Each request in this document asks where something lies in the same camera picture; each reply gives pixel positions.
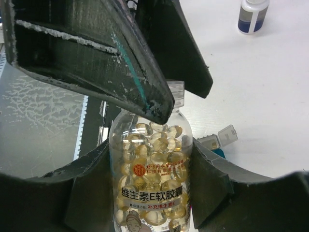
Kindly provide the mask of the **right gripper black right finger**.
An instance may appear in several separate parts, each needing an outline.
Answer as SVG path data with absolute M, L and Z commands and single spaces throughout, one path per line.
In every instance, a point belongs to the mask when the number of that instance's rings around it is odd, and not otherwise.
M 270 178 L 193 141 L 190 174 L 194 227 L 200 232 L 306 232 L 309 174 Z

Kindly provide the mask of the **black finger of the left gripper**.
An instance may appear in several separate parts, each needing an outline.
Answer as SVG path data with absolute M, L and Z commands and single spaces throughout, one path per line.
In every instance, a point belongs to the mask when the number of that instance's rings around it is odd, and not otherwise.
M 6 59 L 26 75 L 158 124 L 174 98 L 123 0 L 4 0 Z
M 136 22 L 166 80 L 206 98 L 213 79 L 178 0 L 140 0 Z

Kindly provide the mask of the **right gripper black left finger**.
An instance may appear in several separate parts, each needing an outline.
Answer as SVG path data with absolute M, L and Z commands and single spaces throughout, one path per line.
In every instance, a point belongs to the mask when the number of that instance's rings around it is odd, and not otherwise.
M 112 232 L 108 142 L 42 177 L 0 176 L 3 232 Z

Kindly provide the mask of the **teal pill box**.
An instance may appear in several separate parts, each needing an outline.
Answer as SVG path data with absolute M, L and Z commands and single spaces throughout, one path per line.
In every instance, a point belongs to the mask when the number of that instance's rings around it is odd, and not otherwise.
M 220 148 L 214 149 L 212 150 L 212 152 L 214 152 L 215 154 L 217 154 L 218 156 L 222 157 L 223 159 L 225 159 L 225 154 L 224 151 Z

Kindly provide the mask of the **grey pill box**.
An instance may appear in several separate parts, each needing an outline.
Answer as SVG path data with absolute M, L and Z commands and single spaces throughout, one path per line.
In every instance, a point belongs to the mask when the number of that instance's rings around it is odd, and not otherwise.
M 207 149 L 216 150 L 234 143 L 238 140 L 238 136 L 234 126 L 229 125 L 217 134 L 208 135 L 197 140 Z

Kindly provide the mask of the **glass pill bottle yellow pills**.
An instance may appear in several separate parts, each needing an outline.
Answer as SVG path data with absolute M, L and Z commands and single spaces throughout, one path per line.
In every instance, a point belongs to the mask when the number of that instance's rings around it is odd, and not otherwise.
M 187 232 L 193 135 L 181 113 L 184 82 L 168 81 L 175 104 L 165 124 L 121 110 L 109 132 L 117 232 Z

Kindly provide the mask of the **white bottle cap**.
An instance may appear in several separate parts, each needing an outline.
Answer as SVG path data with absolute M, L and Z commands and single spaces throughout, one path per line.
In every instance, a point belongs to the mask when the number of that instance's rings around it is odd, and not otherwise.
M 242 0 L 238 29 L 244 34 L 253 34 L 263 26 L 270 0 Z

